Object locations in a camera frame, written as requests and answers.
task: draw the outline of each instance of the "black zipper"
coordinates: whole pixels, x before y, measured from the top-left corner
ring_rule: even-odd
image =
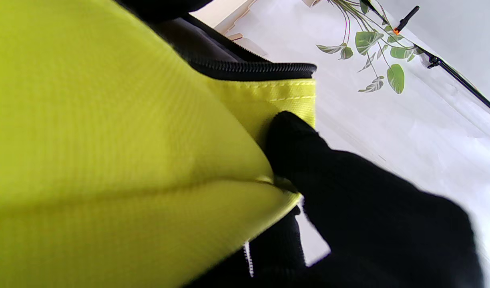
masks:
[[[267,81],[308,79],[316,71],[310,63],[228,62],[178,51],[193,69],[218,80]]]
[[[218,80],[267,81],[312,78],[316,65],[311,63],[272,63],[241,47],[191,15],[187,22],[202,29],[244,62],[228,62],[203,57],[188,51],[178,51],[192,68]]]

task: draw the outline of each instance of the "artificial plant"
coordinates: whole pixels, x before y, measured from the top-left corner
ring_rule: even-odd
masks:
[[[385,77],[378,75],[377,70],[375,70],[373,65],[373,61],[379,60],[380,57],[382,57],[388,66],[388,70],[386,71],[388,83],[396,93],[400,94],[404,91],[405,86],[404,70],[400,64],[389,64],[384,52],[391,48],[391,57],[407,59],[407,62],[409,62],[414,59],[415,55],[421,54],[422,51],[409,41],[407,41],[410,43],[409,46],[400,43],[404,37],[394,33],[392,26],[387,22],[386,13],[382,6],[380,6],[383,14],[382,24],[378,24],[367,15],[370,10],[368,5],[362,2],[362,0],[357,1],[359,2],[353,0],[327,0],[331,5],[335,5],[340,9],[343,14],[345,24],[343,42],[338,46],[324,46],[319,44],[316,46],[325,53],[334,54],[340,52],[340,60],[351,58],[353,56],[353,50],[348,47],[351,33],[350,23],[351,18],[355,19],[361,29],[361,31],[355,33],[355,48],[359,54],[366,56],[366,64],[358,71],[358,73],[369,67],[371,67],[375,73],[375,79],[372,83],[366,86],[365,89],[360,89],[359,92],[377,91],[384,85],[383,80]],[[378,52],[371,54],[370,50],[374,49],[374,47],[378,47]]]

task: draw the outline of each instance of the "yellow fabric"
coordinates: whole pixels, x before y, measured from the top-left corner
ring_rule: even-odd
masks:
[[[0,0],[0,287],[197,277],[298,200],[260,145],[314,93],[205,77],[111,0]]]

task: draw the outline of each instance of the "black gloved hand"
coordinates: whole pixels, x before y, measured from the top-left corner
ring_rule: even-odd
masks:
[[[172,20],[197,11],[212,0],[116,0],[149,24]]]
[[[482,273],[468,215],[448,199],[353,153],[330,149],[296,115],[279,113],[266,155],[304,195],[304,210],[331,255],[298,284],[479,288]]]

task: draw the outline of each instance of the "white backdrop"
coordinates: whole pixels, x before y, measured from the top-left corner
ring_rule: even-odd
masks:
[[[352,31],[358,31],[354,24]],[[349,46],[355,55],[348,60],[316,47],[341,44],[343,31],[341,12],[327,2],[310,9],[300,0],[260,0],[229,34],[242,33],[274,62],[316,63],[316,121],[322,136],[334,149],[359,153],[461,204],[474,221],[490,287],[490,113],[444,70],[426,69],[419,56],[408,63],[388,59],[405,70],[401,95],[388,83],[379,91],[358,93],[375,75],[371,68],[357,73],[366,57],[353,41]],[[376,57],[374,64],[385,76],[387,65]],[[306,260],[313,263],[328,247],[306,221],[300,223]]]
[[[407,28],[464,74],[490,100],[490,0],[378,0]]]

